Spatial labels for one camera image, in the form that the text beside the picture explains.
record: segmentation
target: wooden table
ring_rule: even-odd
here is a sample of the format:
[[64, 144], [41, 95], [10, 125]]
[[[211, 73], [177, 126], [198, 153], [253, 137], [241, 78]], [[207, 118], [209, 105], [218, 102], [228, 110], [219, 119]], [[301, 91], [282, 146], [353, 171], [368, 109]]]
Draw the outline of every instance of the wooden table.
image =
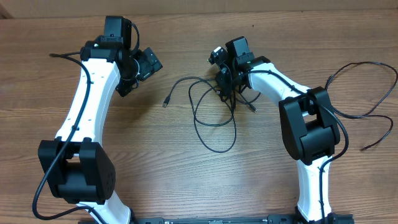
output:
[[[306, 86], [326, 79], [349, 62], [373, 60], [398, 67], [398, 11], [267, 12], [129, 16], [140, 31], [141, 48], [151, 47], [164, 68], [127, 97], [117, 93], [106, 118], [103, 147], [116, 167], [116, 191], [138, 217], [258, 217], [293, 213], [299, 197], [295, 161], [280, 135], [278, 108], [265, 96], [257, 113], [238, 105], [238, 137], [228, 153], [205, 149], [193, 128], [187, 88], [181, 83], [169, 106], [162, 103], [174, 82], [186, 76], [213, 77], [206, 59], [217, 46], [244, 35], [256, 56], [270, 58], [288, 77]], [[65, 119], [80, 68], [49, 53], [79, 50], [103, 34], [104, 18], [0, 21], [0, 222], [48, 223], [31, 205], [43, 176], [37, 157], [42, 139], [53, 139]], [[372, 107], [394, 82], [394, 73], [365, 65], [345, 72], [331, 86], [333, 104], [347, 113]], [[195, 102], [206, 90], [197, 85]], [[248, 98], [253, 91], [245, 92]], [[398, 91], [375, 111], [398, 119]], [[205, 98], [198, 117], [228, 117], [215, 95]], [[385, 119], [343, 119], [348, 152], [332, 163], [330, 203], [356, 223], [398, 223], [398, 133], [365, 152], [389, 127]], [[233, 125], [199, 128], [205, 141], [225, 149]], [[343, 142], [336, 151], [343, 147]], [[39, 212], [71, 208], [47, 185]], [[50, 223], [89, 218], [76, 212]]]

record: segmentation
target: cable connector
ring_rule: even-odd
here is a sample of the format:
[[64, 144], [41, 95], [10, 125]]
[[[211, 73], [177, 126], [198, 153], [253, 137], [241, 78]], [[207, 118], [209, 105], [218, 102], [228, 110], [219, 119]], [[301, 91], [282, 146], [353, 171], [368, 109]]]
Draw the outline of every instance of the cable connector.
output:
[[248, 104], [250, 109], [253, 110], [253, 112], [257, 112], [257, 109], [250, 103]]
[[170, 101], [170, 95], [167, 96], [166, 99], [165, 99], [164, 102], [163, 102], [163, 107], [164, 107], [164, 108], [168, 105], [169, 101]]

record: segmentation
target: black cable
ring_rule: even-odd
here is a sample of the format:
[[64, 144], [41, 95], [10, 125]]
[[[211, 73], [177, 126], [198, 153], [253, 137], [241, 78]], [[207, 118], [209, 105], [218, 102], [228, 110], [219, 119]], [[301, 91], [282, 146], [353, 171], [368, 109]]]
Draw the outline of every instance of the black cable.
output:
[[51, 165], [49, 167], [49, 169], [45, 172], [43, 179], [40, 181], [39, 186], [37, 187], [35, 196], [33, 198], [33, 202], [32, 202], [32, 211], [33, 214], [35, 215], [36, 218], [41, 219], [41, 220], [53, 220], [59, 217], [62, 217], [64, 215], [67, 215], [69, 213], [75, 212], [77, 210], [90, 210], [91, 212], [93, 212], [93, 214], [97, 217], [97, 219], [102, 223], [102, 224], [106, 224], [106, 222], [101, 218], [101, 216], [98, 214], [98, 212], [96, 210], [94, 210], [92, 207], [90, 206], [81, 206], [81, 207], [75, 207], [72, 209], [69, 209], [67, 211], [61, 212], [59, 214], [56, 215], [52, 215], [49, 217], [43, 216], [41, 214], [39, 214], [39, 212], [37, 211], [37, 201], [39, 199], [40, 193], [43, 190], [44, 184], [47, 181], [51, 171], [53, 170], [54, 166], [56, 165], [56, 163], [60, 160], [61, 156], [64, 155], [64, 152], [68, 146], [68, 143], [72, 140], [72, 137], [74, 135], [74, 133], [76, 132], [76, 130], [78, 129], [78, 125], [81, 119], [81, 116], [83, 115], [83, 112], [85, 110], [85, 106], [87, 104], [87, 100], [88, 100], [88, 96], [90, 94], [90, 86], [91, 86], [91, 78], [90, 78], [90, 73], [88, 72], [87, 68], [78, 60], [69, 57], [68, 55], [73, 55], [74, 53], [69, 53], [69, 54], [63, 54], [63, 55], [59, 55], [59, 54], [50, 54], [50, 57], [59, 57], [59, 58], [64, 58], [67, 59], [69, 61], [75, 62], [78, 65], [80, 65], [80, 67], [85, 71], [86, 76], [87, 76], [87, 89], [86, 89], [86, 94], [85, 97], [83, 99], [83, 103], [81, 104], [81, 108], [80, 111], [76, 117], [76, 121], [75, 124], [72, 126], [72, 130], [70, 131], [70, 134], [67, 138], [67, 140], [64, 142], [63, 146], [61, 147], [61, 150], [59, 151], [59, 153], [57, 154], [57, 156], [55, 157], [55, 159], [51, 162]]
[[330, 114], [330, 116], [337, 122], [338, 126], [340, 127], [341, 131], [343, 132], [344, 135], [344, 139], [345, 139], [345, 144], [344, 144], [344, 148], [343, 150], [337, 154], [337, 156], [332, 157], [330, 159], [328, 159], [327, 161], [325, 161], [321, 167], [319, 168], [319, 203], [321, 204], [321, 213], [322, 213], [322, 223], [325, 223], [325, 208], [323, 207], [323, 188], [322, 188], [322, 174], [324, 172], [324, 168], [325, 166], [332, 162], [335, 161], [336, 159], [340, 158], [342, 155], [344, 155], [344, 153], [346, 153], [347, 149], [348, 149], [348, 133], [347, 130], [345, 129], [344, 125], [341, 123], [341, 121], [336, 117], [336, 115], [333, 114], [333, 112], [331, 112], [330, 110], [328, 110], [327, 108], [325, 108], [323, 105], [319, 105], [320, 108], [324, 109], [327, 113]]
[[235, 135], [234, 135], [234, 141], [232, 142], [232, 144], [231, 144], [231, 146], [228, 148], [228, 149], [226, 149], [226, 150], [224, 150], [224, 151], [217, 151], [217, 150], [214, 150], [214, 149], [212, 149], [212, 148], [210, 148], [210, 147], [208, 147], [207, 145], [206, 145], [206, 143], [202, 140], [202, 138], [200, 137], [200, 134], [199, 134], [199, 131], [198, 131], [198, 128], [197, 128], [197, 124], [196, 124], [196, 122], [198, 121], [197, 120], [197, 117], [196, 117], [196, 114], [197, 114], [197, 111], [198, 111], [198, 107], [199, 107], [199, 104], [200, 104], [200, 102], [202, 101], [202, 99], [206, 96], [206, 94], [208, 93], [208, 92], [210, 92], [211, 90], [214, 90], [217, 86], [212, 86], [210, 83], [208, 83], [208, 82], [205, 82], [207, 85], [209, 85], [211, 88], [209, 89], [209, 90], [207, 90], [202, 96], [201, 96], [201, 98], [200, 98], [200, 100], [198, 101], [198, 104], [197, 104], [197, 106], [196, 106], [196, 108], [194, 108], [194, 106], [193, 106], [193, 101], [192, 101], [192, 97], [191, 97], [191, 89], [192, 89], [192, 87], [194, 86], [194, 85], [196, 85], [197, 83], [201, 83], [201, 82], [204, 82], [204, 81], [197, 81], [197, 82], [195, 82], [195, 83], [192, 83], [192, 85], [189, 87], [189, 90], [188, 90], [188, 96], [189, 96], [189, 100], [190, 100], [190, 103], [191, 103], [191, 107], [192, 107], [192, 113], [193, 113], [193, 125], [194, 125], [194, 127], [195, 127], [195, 131], [197, 132], [197, 135], [198, 135], [198, 138], [199, 138], [199, 140], [201, 141], [201, 143], [208, 149], [208, 150], [210, 150], [211, 152], [215, 152], [215, 153], [225, 153], [225, 152], [228, 152], [229, 150], [231, 150], [232, 149], [232, 147], [235, 145], [235, 142], [236, 142], [236, 122], [235, 122], [235, 117], [234, 117], [234, 112], [233, 112], [233, 109], [232, 109], [232, 106], [229, 106], [226, 102], [225, 102], [225, 105], [228, 107], [228, 109], [230, 110], [230, 112], [231, 112], [231, 117], [232, 117], [232, 120], [233, 120], [233, 122], [234, 122], [234, 131], [235, 131]]
[[[224, 62], [221, 63], [221, 65], [224, 65], [224, 66], [228, 69], [228, 72], [229, 72], [229, 80], [230, 80], [230, 83], [231, 83], [231, 86], [232, 86], [233, 77], [232, 77], [231, 69], [229, 69], [229, 67], [228, 67]], [[230, 98], [230, 99], [229, 99], [229, 102], [231, 103], [232, 110], [234, 111], [234, 110], [236, 109], [236, 95], [235, 95], [235, 91], [233, 91], [233, 95], [234, 95], [234, 100], [232, 101], [232, 98]]]
[[137, 80], [136, 87], [133, 87], [132, 89], [135, 90], [138, 87], [139, 87], [139, 80]]
[[238, 101], [239, 103], [241, 103], [241, 104], [243, 104], [243, 105], [249, 105], [249, 104], [255, 102], [255, 101], [260, 97], [260, 95], [261, 95], [261, 93], [259, 93], [253, 100], [248, 101], [247, 99], [245, 99], [245, 97], [242, 95], [242, 93], [238, 92], [238, 94], [242, 97], [242, 99], [243, 99], [244, 101], [241, 101], [240, 99], [236, 99], [236, 101]]
[[239, 92], [240, 92], [240, 93], [243, 93], [243, 91], [244, 91], [247, 87], [248, 87], [248, 86], [245, 85], [245, 86], [243, 87], [243, 89], [241, 90], [241, 86], [239, 86]]
[[137, 33], [137, 42], [136, 42], [136, 46], [134, 47], [134, 49], [131, 51], [131, 55], [134, 55], [139, 48], [139, 32], [138, 32], [138, 28], [134, 23], [131, 23], [131, 26], [133, 26], [133, 28], [136, 30]]
[[63, 56], [71, 56], [71, 55], [76, 55], [76, 54], [79, 54], [79, 55], [80, 55], [80, 52], [70, 52], [70, 53], [61, 54], [61, 55], [63, 55]]
[[390, 68], [391, 70], [393, 70], [393, 71], [395, 72], [395, 74], [396, 74], [396, 80], [395, 80], [394, 84], [391, 86], [391, 88], [389, 89], [389, 91], [378, 101], [378, 103], [376, 103], [376, 104], [372, 107], [372, 109], [370, 109], [367, 113], [365, 113], [365, 114], [363, 114], [363, 115], [350, 115], [350, 114], [346, 114], [346, 113], [343, 113], [343, 112], [339, 111], [338, 109], [336, 109], [335, 107], [332, 106], [333, 111], [334, 111], [336, 114], [338, 114], [338, 115], [340, 115], [340, 116], [342, 116], [342, 117], [344, 117], [344, 118], [348, 118], [348, 119], [361, 119], [361, 118], [379, 117], [379, 118], [386, 118], [386, 119], [388, 119], [388, 120], [390, 121], [390, 123], [391, 123], [390, 128], [389, 128], [388, 131], [383, 135], [383, 137], [381, 137], [381, 138], [380, 138], [379, 140], [377, 140], [375, 143], [363, 147], [363, 148], [361, 149], [361, 151], [364, 151], [364, 150], [366, 150], [366, 149], [369, 149], [370, 147], [372, 147], [372, 146], [378, 144], [378, 143], [381, 142], [383, 139], [385, 139], [385, 138], [390, 134], [390, 132], [391, 132], [391, 130], [392, 130], [392, 127], [394, 126], [394, 122], [393, 122], [393, 120], [392, 120], [390, 117], [385, 116], [385, 115], [370, 115], [370, 113], [372, 113], [372, 112], [381, 104], [381, 102], [383, 102], [383, 101], [387, 98], [387, 96], [391, 93], [391, 91], [392, 91], [392, 90], [394, 89], [394, 87], [396, 86], [397, 81], [398, 81], [398, 72], [397, 72], [397, 70], [396, 70], [394, 67], [392, 67], [392, 66], [390, 66], [390, 65], [388, 65], [388, 64], [382, 63], [382, 62], [353, 62], [353, 63], [349, 63], [349, 64], [347, 64], [347, 65], [341, 67], [334, 75], [332, 75], [331, 77], [329, 77], [329, 79], [326, 81], [326, 85], [325, 85], [325, 89], [327, 90], [327, 89], [329, 88], [330, 84], [332, 83], [332, 81], [335, 79], [335, 77], [336, 77], [343, 69], [345, 69], [346, 67], [349, 67], [349, 66], [351, 66], [351, 65], [359, 66], [359, 65], [363, 65], [363, 64], [382, 65], [382, 66], [388, 67], [388, 68]]
[[[225, 121], [224, 123], [210, 124], [210, 123], [204, 123], [204, 122], [200, 121], [200, 120], [197, 118], [197, 109], [198, 109], [199, 104], [200, 104], [200, 102], [202, 101], [202, 99], [203, 99], [203, 98], [206, 96], [206, 94], [207, 94], [208, 92], [210, 92], [211, 90], [217, 92], [217, 91], [215, 90], [216, 86], [213, 86], [212, 84], [209, 83], [209, 81], [213, 81], [214, 78], [212, 78], [212, 79], [203, 79], [203, 78], [200, 78], [200, 77], [184, 77], [184, 78], [181, 78], [181, 79], [177, 80], [177, 81], [174, 83], [172, 89], [170, 90], [169, 95], [166, 97], [165, 101], [163, 102], [163, 107], [166, 107], [166, 106], [168, 105], [168, 103], [169, 103], [169, 101], [170, 101], [170, 98], [171, 98], [171, 95], [172, 95], [172, 93], [173, 93], [175, 87], [176, 87], [180, 82], [182, 82], [182, 81], [184, 81], [184, 80], [199, 80], [199, 81], [197, 81], [197, 82], [195, 82], [195, 83], [192, 83], [192, 85], [190, 86], [190, 88], [189, 88], [189, 90], [188, 90], [188, 96], [189, 96], [189, 99], [190, 99], [190, 103], [191, 103], [191, 107], [192, 107], [192, 112], [193, 112], [193, 119], [194, 119], [193, 125], [194, 125], [194, 127], [195, 127], [195, 131], [197, 132], [197, 135], [198, 135], [199, 140], [202, 142], [202, 144], [203, 144], [207, 149], [209, 149], [209, 150], [212, 151], [212, 152], [216, 152], [216, 153], [228, 152], [228, 151], [234, 146], [235, 141], [236, 141], [236, 123], [235, 123], [235, 119], [234, 119], [234, 116], [233, 116], [232, 107], [229, 106], [229, 105], [227, 104], [227, 102], [226, 102], [226, 100], [228, 100], [229, 98], [226, 98], [225, 100], [221, 100], [223, 103], [225, 103], [225, 105], [227, 105], [228, 109], [231, 111], [231, 117], [229, 118], [229, 120]], [[195, 107], [194, 107], [194, 105], [193, 105], [192, 97], [191, 97], [191, 89], [192, 89], [192, 87], [193, 87], [194, 85], [196, 85], [196, 84], [198, 84], [198, 83], [201, 83], [201, 82], [206, 83], [206, 84], [207, 84], [208, 86], [210, 86], [211, 88], [210, 88], [208, 91], [206, 91], [206, 92], [201, 96], [201, 98], [200, 98], [200, 100], [199, 100], [199, 102], [198, 102], [198, 104], [197, 104], [197, 107], [196, 107], [196, 109], [195, 109]], [[226, 124], [229, 124], [229, 122], [231, 122], [231, 121], [234, 121], [234, 131], [235, 131], [234, 141], [233, 141], [232, 145], [231, 145], [227, 150], [224, 150], [224, 151], [217, 151], [217, 150], [214, 150], [214, 149], [211, 149], [210, 147], [208, 147], [208, 146], [205, 144], [205, 142], [202, 140], [202, 138], [200, 137], [200, 134], [199, 134], [198, 129], [197, 129], [197, 124], [196, 124], [196, 122], [197, 122], [197, 123], [200, 123], [200, 124], [205, 125], [205, 126], [220, 127], [220, 126], [224, 126], [224, 125], [226, 125]]]

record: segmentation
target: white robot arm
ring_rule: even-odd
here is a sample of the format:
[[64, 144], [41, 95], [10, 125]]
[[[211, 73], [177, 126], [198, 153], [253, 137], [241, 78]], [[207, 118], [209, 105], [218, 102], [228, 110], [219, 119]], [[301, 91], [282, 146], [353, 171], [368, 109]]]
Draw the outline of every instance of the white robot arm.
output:
[[[132, 27], [138, 39], [133, 50]], [[48, 182], [54, 197], [77, 204], [77, 210], [86, 209], [101, 224], [129, 224], [135, 219], [114, 191], [116, 171], [102, 148], [102, 133], [114, 90], [124, 97], [138, 87], [139, 81], [162, 68], [150, 48], [141, 51], [138, 47], [137, 27], [121, 16], [107, 16], [104, 35], [88, 41], [80, 50], [81, 64], [67, 57], [71, 54], [53, 55], [77, 62], [82, 68], [75, 98], [55, 140], [40, 143], [38, 155], [45, 172], [42, 183]], [[68, 161], [73, 157], [79, 157], [80, 162]], [[37, 218], [52, 220], [74, 211], [51, 217], [40, 215], [37, 199], [42, 187], [40, 184], [32, 204]]]
[[[307, 92], [309, 87], [299, 85], [287, 78], [287, 76], [280, 73], [272, 63], [262, 63], [255, 66], [251, 71], [256, 70], [267, 70], [280, 75], [284, 80], [288, 81], [291, 85], [296, 87], [302, 92]], [[285, 83], [279, 80], [277, 77], [267, 73], [250, 73], [248, 75], [250, 86], [253, 90], [259, 91], [264, 96], [270, 98], [276, 106], [278, 103], [288, 97], [296, 97], [300, 94], [292, 91]], [[319, 159], [312, 161], [311, 165], [305, 165], [301, 160], [298, 160], [298, 182], [300, 185], [300, 198], [297, 203], [297, 208], [306, 221], [318, 221], [322, 219], [322, 213], [320, 208], [320, 193], [319, 193], [319, 168], [328, 160], [330, 157], [323, 156]], [[323, 207], [325, 209], [325, 216], [331, 213], [331, 207], [328, 199], [328, 174], [329, 166], [327, 164], [324, 168], [323, 178]]]
[[[244, 37], [226, 43], [226, 50], [216, 48], [208, 61], [217, 64], [216, 75], [220, 97], [232, 97], [237, 86], [246, 85], [259, 91], [279, 107], [282, 139], [286, 150], [297, 161], [300, 198], [297, 213], [304, 223], [320, 221], [320, 167], [334, 153], [340, 141], [336, 121], [320, 110], [319, 104], [331, 110], [327, 92], [318, 87], [309, 89], [280, 73], [265, 57], [255, 58]], [[304, 116], [317, 115], [316, 120], [306, 123]], [[328, 171], [322, 174], [322, 199], [324, 216], [331, 213], [328, 200]]]

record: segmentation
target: black base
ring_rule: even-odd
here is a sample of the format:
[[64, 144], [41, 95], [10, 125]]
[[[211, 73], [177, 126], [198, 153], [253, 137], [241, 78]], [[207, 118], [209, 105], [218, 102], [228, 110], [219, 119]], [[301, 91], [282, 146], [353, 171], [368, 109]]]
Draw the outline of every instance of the black base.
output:
[[[298, 221], [295, 215], [269, 215], [255, 218], [188, 218], [188, 219], [163, 219], [139, 218], [138, 224], [306, 224]], [[337, 215], [331, 213], [325, 224], [354, 224], [352, 215]]]

